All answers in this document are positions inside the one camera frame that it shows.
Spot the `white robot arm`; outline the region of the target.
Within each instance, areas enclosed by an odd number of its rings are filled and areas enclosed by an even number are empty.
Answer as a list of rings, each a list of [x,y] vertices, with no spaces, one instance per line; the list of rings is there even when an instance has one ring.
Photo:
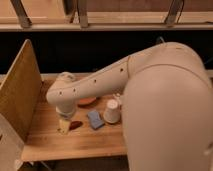
[[[161,43],[79,81],[62,73],[46,98],[72,115],[76,100],[117,92],[130,171],[211,170],[213,84],[191,47]]]

